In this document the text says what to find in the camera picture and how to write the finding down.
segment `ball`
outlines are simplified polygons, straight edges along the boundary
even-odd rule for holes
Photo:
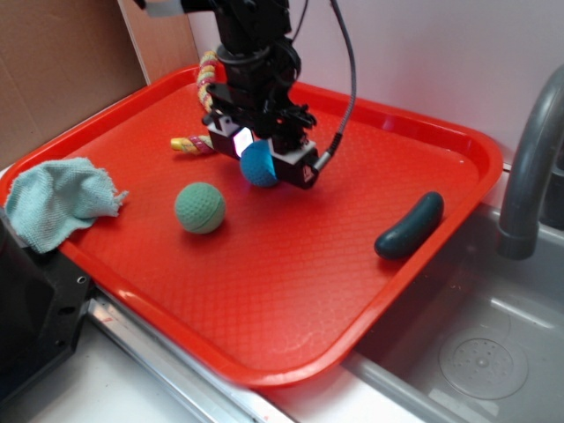
[[[268,141],[255,141],[243,151],[241,172],[247,181],[257,187],[267,188],[278,183]]]
[[[195,182],[178,194],[174,211],[188,232],[208,234],[221,225],[226,215],[226,201],[213,185]]]

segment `red tray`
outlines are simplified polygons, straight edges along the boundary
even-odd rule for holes
[[[339,362],[455,232],[501,174],[488,137],[359,100],[335,159],[311,190],[250,186],[226,156],[173,152],[205,133],[197,67],[180,70],[54,139],[13,166],[88,157],[130,195],[118,218],[75,232],[61,251],[96,283],[226,378],[251,387],[306,379]],[[329,146],[348,98],[296,84]],[[226,220],[188,234],[174,215],[187,184],[208,182]],[[426,192],[445,218],[409,259],[379,258],[375,238]]]

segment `dark green cucumber toy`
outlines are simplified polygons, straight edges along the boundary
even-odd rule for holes
[[[376,254],[389,260],[410,256],[439,226],[443,211],[441,194],[427,192],[401,220],[376,239]]]

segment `rope toy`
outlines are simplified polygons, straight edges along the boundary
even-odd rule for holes
[[[207,87],[215,82],[217,66],[218,55],[215,51],[206,51],[200,60],[200,71],[197,75],[197,97],[208,113],[212,111],[212,97],[207,92]]]
[[[212,154],[212,140],[207,135],[192,135],[190,137],[173,138],[170,140],[170,146],[178,152],[186,152],[187,154]]]
[[[200,60],[200,71],[197,75],[197,97],[204,110],[212,111],[212,97],[206,88],[215,82],[215,69],[218,66],[218,55],[215,51],[206,51]],[[187,154],[212,154],[213,144],[207,135],[191,135],[189,137],[172,138],[170,146],[178,152]]]

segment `sink drain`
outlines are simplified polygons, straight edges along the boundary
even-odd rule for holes
[[[527,358],[506,336],[488,329],[451,335],[441,348],[441,371],[460,392],[499,399],[517,392],[527,379]]]

